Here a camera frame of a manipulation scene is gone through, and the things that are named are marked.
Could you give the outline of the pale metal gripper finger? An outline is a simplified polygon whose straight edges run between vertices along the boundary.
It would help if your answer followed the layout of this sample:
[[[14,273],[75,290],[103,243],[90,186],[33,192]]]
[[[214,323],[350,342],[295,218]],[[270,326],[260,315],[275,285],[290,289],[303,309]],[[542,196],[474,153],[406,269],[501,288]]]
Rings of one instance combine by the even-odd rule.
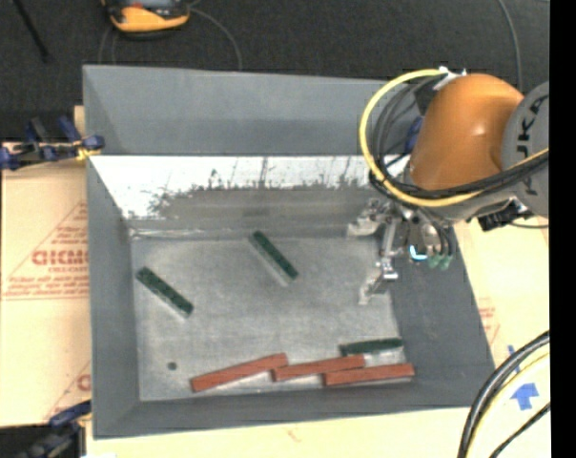
[[[360,286],[358,304],[367,305],[375,298],[388,296],[398,277],[391,261],[377,261]]]
[[[381,224],[382,203],[377,199],[370,199],[357,215],[356,219],[347,225],[348,237],[365,237],[373,235]]]

